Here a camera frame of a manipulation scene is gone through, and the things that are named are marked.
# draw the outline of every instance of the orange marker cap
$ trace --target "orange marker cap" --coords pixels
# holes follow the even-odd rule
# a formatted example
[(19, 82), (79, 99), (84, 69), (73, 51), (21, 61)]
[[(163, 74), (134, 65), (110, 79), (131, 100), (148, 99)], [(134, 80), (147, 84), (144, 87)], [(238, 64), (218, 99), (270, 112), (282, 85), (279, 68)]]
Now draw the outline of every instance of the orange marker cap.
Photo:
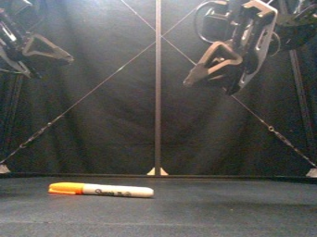
[(56, 182), (49, 185), (48, 193), (59, 194), (83, 194), (84, 183), (77, 182)]

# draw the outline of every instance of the vertical metal pole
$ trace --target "vertical metal pole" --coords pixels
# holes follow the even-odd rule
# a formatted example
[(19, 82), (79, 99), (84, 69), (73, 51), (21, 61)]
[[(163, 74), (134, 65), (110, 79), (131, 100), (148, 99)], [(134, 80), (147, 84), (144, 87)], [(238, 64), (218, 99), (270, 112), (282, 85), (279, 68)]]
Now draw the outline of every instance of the vertical metal pole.
[[(283, 0), (278, 0), (278, 5), (279, 5), (281, 13), (287, 14), (286, 2)], [(303, 85), (303, 79), (301, 75), (299, 62), (298, 62), (295, 50), (290, 50), (290, 58), (291, 58), (291, 71), (293, 71), (293, 77), (294, 77), (294, 84), (295, 84), (295, 89), (297, 89), (297, 94), (298, 94), (298, 102), (299, 102), (299, 107), (301, 107), (301, 115), (302, 115), (303, 128), (305, 128), (305, 134), (306, 134), (309, 156), (316, 162), (317, 146), (314, 142), (312, 117), (309, 114), (309, 104), (307, 104), (307, 99), (306, 99), (307, 96), (305, 93), (305, 85)]]
[(160, 175), (160, 0), (156, 0), (155, 175)]

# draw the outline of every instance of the marker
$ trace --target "marker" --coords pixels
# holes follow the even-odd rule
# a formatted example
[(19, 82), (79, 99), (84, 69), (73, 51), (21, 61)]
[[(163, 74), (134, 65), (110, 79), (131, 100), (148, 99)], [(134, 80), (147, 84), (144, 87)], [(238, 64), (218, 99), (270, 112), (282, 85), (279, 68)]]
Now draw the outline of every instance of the marker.
[(104, 195), (123, 197), (151, 197), (154, 190), (144, 187), (99, 185), (77, 182), (52, 183), (48, 193), (69, 194), (69, 195)]

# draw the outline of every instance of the black platform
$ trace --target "black platform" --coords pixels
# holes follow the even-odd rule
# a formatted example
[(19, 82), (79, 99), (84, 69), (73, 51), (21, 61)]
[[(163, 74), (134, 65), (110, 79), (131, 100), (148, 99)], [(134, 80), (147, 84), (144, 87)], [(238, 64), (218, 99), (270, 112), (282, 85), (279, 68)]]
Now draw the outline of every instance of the black platform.
[[(242, 179), (0, 179), (0, 236), (317, 236), (317, 185)], [(150, 199), (47, 193), (77, 181), (146, 186)]]

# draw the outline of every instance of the black backdrop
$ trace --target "black backdrop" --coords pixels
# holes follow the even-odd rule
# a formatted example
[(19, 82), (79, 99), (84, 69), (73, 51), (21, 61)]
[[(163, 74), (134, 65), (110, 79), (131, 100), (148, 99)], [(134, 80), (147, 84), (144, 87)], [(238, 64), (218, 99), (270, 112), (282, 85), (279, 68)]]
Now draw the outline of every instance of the black backdrop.
[[(188, 58), (196, 62), (209, 48), (188, 15), (200, 3), (162, 1), (168, 42), (162, 39), (159, 108), (155, 1), (47, 1), (39, 33), (73, 55), (75, 63), (51, 69), (43, 80), (24, 80), (9, 150), (106, 82), (8, 161), (12, 171), (146, 174), (155, 166), (159, 112), (159, 163), (168, 174), (307, 173), (309, 163), (222, 90), (182, 86), (192, 67)], [(267, 58), (237, 97), (307, 154), (287, 52)]]

